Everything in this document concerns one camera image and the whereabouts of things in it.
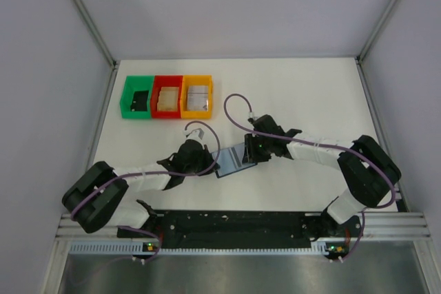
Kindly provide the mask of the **silver credit card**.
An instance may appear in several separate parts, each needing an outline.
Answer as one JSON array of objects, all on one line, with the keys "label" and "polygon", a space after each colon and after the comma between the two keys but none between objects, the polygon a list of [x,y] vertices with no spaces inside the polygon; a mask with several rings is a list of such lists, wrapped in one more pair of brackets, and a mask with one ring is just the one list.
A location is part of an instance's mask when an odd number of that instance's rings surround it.
[{"label": "silver credit card", "polygon": [[243,157],[245,153],[245,144],[237,144],[229,148],[229,154],[236,169],[243,167]]}]

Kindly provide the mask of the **blue card holder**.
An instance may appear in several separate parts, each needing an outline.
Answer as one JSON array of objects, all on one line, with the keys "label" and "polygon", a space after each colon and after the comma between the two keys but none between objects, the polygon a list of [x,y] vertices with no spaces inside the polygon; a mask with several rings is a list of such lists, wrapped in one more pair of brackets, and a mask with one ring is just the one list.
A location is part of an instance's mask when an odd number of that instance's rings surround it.
[{"label": "blue card holder", "polygon": [[218,169],[215,171],[216,177],[223,178],[257,165],[256,163],[243,163],[244,155],[244,143],[221,149],[217,160]]}]

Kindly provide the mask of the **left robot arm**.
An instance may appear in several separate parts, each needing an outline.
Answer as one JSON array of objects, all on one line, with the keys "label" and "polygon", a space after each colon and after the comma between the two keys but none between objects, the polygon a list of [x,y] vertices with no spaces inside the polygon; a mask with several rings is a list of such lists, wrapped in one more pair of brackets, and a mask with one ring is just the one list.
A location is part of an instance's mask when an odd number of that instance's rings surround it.
[{"label": "left robot arm", "polygon": [[64,194],[63,206],[86,233],[105,226],[140,229],[153,215],[141,198],[146,191],[165,191],[186,177],[204,176],[218,169],[220,152],[188,138],[166,159],[142,167],[113,168],[93,164]]}]

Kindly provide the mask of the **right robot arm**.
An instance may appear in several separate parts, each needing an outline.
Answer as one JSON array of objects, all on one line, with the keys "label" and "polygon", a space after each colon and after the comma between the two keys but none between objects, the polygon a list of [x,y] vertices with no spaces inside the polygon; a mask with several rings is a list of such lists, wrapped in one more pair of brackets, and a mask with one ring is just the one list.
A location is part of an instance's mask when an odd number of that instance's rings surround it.
[{"label": "right robot arm", "polygon": [[250,117],[254,130],[245,134],[243,162],[267,162],[272,156],[311,161],[342,173],[346,190],[323,210],[311,229],[336,235],[344,223],[366,208],[376,208],[401,178],[401,172],[370,136],[349,143],[312,138],[299,129],[284,131],[270,115]]}]

